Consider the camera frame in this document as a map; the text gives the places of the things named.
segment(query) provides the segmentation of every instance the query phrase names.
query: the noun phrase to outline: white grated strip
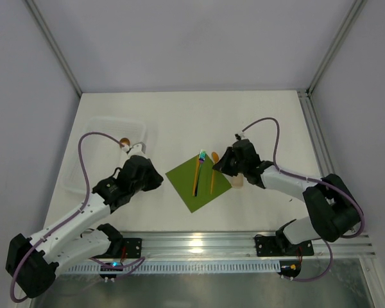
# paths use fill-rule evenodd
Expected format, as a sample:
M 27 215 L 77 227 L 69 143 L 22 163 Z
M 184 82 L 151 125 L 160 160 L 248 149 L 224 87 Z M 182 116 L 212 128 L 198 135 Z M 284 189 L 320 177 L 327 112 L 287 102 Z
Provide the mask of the white grated strip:
M 100 265 L 84 262 L 69 268 L 64 275 L 88 275 L 100 272 Z M 126 273 L 133 267 L 120 273 Z M 220 274 L 220 273 L 275 273 L 280 271 L 280 263 L 268 261 L 145 261 L 136 275 L 143 274 Z

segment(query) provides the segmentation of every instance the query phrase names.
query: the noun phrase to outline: green mat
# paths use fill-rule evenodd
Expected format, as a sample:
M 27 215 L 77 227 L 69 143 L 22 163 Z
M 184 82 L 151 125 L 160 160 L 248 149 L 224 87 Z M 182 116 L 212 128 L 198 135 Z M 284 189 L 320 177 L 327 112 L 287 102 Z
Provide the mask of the green mat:
M 166 173 L 168 180 L 173 184 L 182 201 L 184 201 L 192 213 L 231 188 L 231 184 L 225 176 L 220 172 L 215 172 L 214 190 L 212 194 L 210 194 L 212 166 L 214 163 L 211 158 L 206 155 L 201 167 L 198 195 L 194 197 L 193 185 L 197 157 L 198 155 Z

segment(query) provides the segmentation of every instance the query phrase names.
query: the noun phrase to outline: gray wall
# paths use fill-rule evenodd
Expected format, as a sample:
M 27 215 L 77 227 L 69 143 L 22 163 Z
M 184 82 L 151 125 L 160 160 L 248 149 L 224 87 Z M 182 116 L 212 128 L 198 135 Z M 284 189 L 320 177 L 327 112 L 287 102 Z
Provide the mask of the gray wall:
M 385 0 L 368 1 L 313 98 L 385 269 Z
M 78 97 L 20 0 L 0 0 L 0 308 L 10 239 L 40 229 Z
M 306 88 L 353 0 L 36 0 L 84 92 Z

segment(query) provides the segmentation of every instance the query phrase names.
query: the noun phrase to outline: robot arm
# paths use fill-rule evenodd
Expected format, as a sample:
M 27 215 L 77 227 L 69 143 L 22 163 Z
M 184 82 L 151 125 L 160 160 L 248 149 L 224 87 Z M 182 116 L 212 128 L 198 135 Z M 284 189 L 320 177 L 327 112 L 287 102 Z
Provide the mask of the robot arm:
M 330 174 L 314 182 L 304 180 L 302 176 L 287 176 L 274 163 L 261 160 L 248 139 L 241 140 L 239 136 L 237 139 L 214 165 L 214 170 L 229 176 L 242 173 L 249 183 L 288 194 L 307 206 L 309 217 L 291 221 L 276 232 L 277 245 L 283 253 L 306 240 L 322 238 L 334 242 L 360 222 L 358 212 L 346 198 L 316 183 L 326 182 L 351 196 L 339 176 Z
M 127 204 L 139 191 L 159 187 L 163 178 L 157 173 L 150 159 L 144 154 L 144 145 L 124 147 L 124 166 L 114 175 L 101 180 L 92 190 L 86 206 L 75 209 L 51 226 L 25 238 L 22 234 L 10 241 L 6 270 L 14 275 L 21 259 L 40 240 L 43 243 L 34 250 L 21 266 L 16 282 L 26 295 L 34 298 L 47 290 L 57 276 L 82 260 L 95 255 L 117 255 L 123 247 L 123 237 L 109 224 L 77 239 L 87 228 Z M 49 230 L 62 225 L 52 234 Z

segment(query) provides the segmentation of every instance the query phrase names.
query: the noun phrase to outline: tabletop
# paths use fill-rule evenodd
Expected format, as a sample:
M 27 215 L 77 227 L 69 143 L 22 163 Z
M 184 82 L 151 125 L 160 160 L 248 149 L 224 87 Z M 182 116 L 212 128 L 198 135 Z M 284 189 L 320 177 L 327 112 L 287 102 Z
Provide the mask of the tabletop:
M 278 164 L 297 173 L 319 176 L 295 90 L 105 93 L 81 97 L 45 225 L 60 219 L 83 201 L 84 195 L 65 189 L 61 178 L 69 168 L 69 159 L 76 155 L 83 128 L 96 116 L 144 122 L 148 130 L 146 154 L 164 177 L 161 187 L 137 193 L 130 203 L 96 226 L 110 223 L 121 231 L 152 232 L 267 231 L 307 215 L 304 203 L 245 181 L 242 188 L 230 189 L 190 213 L 165 176 L 197 155 L 200 149 L 216 151 L 222 156 L 226 147 L 234 143 L 234 134 L 261 117 L 275 117 L 280 123 Z M 275 124 L 265 121 L 251 127 L 245 135 L 261 159 L 272 160 L 276 133 Z

